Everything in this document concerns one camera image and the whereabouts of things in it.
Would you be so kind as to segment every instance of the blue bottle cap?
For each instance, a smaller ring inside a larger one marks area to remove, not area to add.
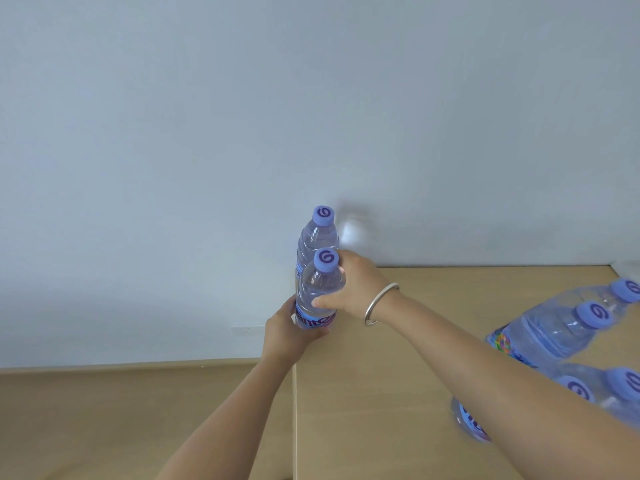
[[[338,253],[332,249],[318,249],[314,256],[314,266],[320,273],[331,273],[338,268],[339,259]]]
[[[626,278],[620,278],[609,285],[611,291],[620,299],[627,303],[635,303],[640,301],[640,285],[635,281]]]
[[[593,393],[591,392],[591,389],[589,389],[589,386],[587,386],[587,384],[582,382],[577,377],[562,376],[562,377],[559,377],[558,379],[555,379],[555,381],[558,384],[560,384],[561,386],[566,387],[570,391],[572,391],[572,392],[576,393],[577,395],[579,395],[580,397],[586,399],[588,402],[590,402],[590,403],[595,403],[596,402],[596,398],[593,395]]]
[[[585,301],[575,307],[575,312],[583,322],[597,330],[613,325],[611,314],[597,301]]]
[[[607,371],[607,382],[622,399],[640,401],[640,374],[628,367],[614,367]]]
[[[311,217],[314,224],[318,227],[329,227],[333,224],[333,217],[335,216],[335,212],[331,207],[326,205],[318,205],[314,209],[314,215]]]

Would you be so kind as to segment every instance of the person's right arm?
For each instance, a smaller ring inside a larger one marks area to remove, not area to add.
[[[340,251],[340,265],[345,287],[314,306],[362,319],[389,281],[356,253]],[[397,290],[371,318],[411,343],[525,478],[640,478],[640,435],[596,405]]]

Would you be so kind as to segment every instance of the hand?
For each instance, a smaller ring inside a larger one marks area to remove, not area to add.
[[[313,306],[345,310],[358,318],[364,318],[373,298],[389,284],[389,280],[380,273],[371,259],[352,251],[338,250],[338,254],[346,284],[336,293],[315,298]]]
[[[328,327],[303,330],[295,325],[291,320],[295,303],[296,296],[293,295],[267,320],[264,327],[263,360],[282,360],[288,367],[293,367],[311,342],[329,333]]]

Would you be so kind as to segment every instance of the forearm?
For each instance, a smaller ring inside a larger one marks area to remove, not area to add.
[[[156,480],[245,480],[290,366],[263,359],[174,453]]]
[[[640,438],[593,404],[399,292],[372,318],[409,340],[523,476],[635,474]]]

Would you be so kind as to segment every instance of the wooden floor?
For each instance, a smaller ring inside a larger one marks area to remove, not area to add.
[[[616,278],[608,266],[383,271],[407,296],[477,337],[560,291]],[[640,369],[638,337],[636,305],[574,361]],[[520,478],[497,448],[457,427],[449,391],[384,324],[364,327],[339,313],[331,334],[297,364],[294,384],[297,480]]]
[[[0,479],[153,479],[252,365],[0,375]],[[291,375],[252,480],[291,478]]]

